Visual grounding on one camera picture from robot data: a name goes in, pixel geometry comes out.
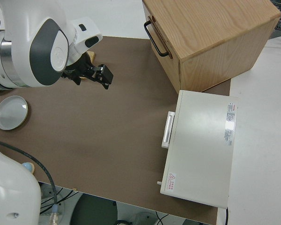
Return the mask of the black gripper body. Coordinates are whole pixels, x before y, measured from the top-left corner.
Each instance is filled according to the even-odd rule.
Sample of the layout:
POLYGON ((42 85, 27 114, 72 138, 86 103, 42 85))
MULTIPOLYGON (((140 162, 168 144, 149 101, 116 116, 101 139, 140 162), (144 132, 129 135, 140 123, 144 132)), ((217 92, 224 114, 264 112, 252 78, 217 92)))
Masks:
POLYGON ((86 78, 98 83, 112 83, 113 74, 105 64, 98 67, 83 63, 80 66, 68 66, 63 71, 62 78, 72 80, 76 77, 86 78))

